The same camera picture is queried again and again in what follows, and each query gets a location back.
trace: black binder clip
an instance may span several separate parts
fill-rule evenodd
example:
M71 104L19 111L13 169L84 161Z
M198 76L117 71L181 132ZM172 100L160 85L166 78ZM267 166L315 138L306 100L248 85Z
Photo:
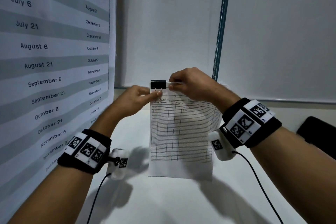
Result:
M166 80L151 80L150 81L150 88L152 90L155 90L155 91L156 90L163 90L163 89L166 89L166 84L167 84Z

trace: finger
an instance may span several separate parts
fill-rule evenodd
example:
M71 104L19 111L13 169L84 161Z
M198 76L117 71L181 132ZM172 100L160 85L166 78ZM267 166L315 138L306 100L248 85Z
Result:
M169 89L184 93L187 90L187 86L185 84L176 83L176 84L171 84L169 86Z
M140 95L148 95L149 94L149 88L139 86L138 92L139 92Z
M145 105L151 101L155 101L162 96L162 91L153 91L151 94L140 97L142 104Z
M172 73L169 81L170 82L183 82L184 78L186 77L186 73L187 73L187 68L177 71L175 73Z

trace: table grid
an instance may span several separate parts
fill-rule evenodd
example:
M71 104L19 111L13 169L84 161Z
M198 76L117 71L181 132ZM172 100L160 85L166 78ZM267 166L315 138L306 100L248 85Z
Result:
M150 159L211 163L208 133L217 129L220 116L211 103L162 96L151 103Z

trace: wristband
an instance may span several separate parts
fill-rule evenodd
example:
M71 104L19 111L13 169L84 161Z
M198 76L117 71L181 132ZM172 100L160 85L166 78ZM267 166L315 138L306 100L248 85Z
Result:
M239 100L223 113L221 132L233 146L252 148L281 127L275 113L257 100Z
M96 131L84 129L77 133L59 157L58 164L96 174L107 162L111 139Z

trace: white table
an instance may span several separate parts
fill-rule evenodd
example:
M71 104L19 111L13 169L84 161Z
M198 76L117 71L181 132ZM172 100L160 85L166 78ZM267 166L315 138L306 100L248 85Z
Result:
M90 223L279 223L248 163L235 156L220 162L213 154L213 181L148 176L149 110L122 120L112 134L111 148L131 150L131 171L122 181L106 179ZM288 204L246 147L241 152L254 167L284 223L306 223ZM93 181L77 223L86 223L93 199L106 174L105 165Z

